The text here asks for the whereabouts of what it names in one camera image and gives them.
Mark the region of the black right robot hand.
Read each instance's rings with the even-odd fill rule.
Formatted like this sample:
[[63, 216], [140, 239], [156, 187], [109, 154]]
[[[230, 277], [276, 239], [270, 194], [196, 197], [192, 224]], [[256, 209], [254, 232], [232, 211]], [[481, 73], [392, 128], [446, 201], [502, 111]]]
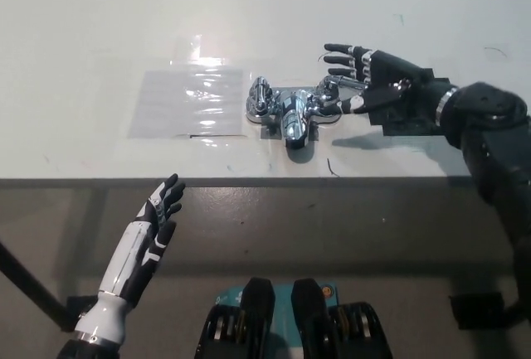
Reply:
[[433, 71], [381, 50], [327, 43], [324, 62], [330, 75], [351, 78], [365, 85], [350, 99], [350, 112], [368, 114], [395, 109], [404, 118], [419, 116], [436, 124], [446, 101], [457, 91]]

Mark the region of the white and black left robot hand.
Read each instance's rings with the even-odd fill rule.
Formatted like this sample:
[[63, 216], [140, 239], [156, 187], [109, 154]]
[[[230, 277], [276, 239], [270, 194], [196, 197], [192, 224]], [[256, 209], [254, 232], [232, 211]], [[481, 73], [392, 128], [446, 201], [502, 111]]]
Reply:
[[180, 211], [185, 184], [176, 174], [162, 182], [127, 225], [101, 280], [95, 305], [76, 324], [80, 340], [102, 347], [120, 347], [126, 317], [136, 308], [157, 271]]

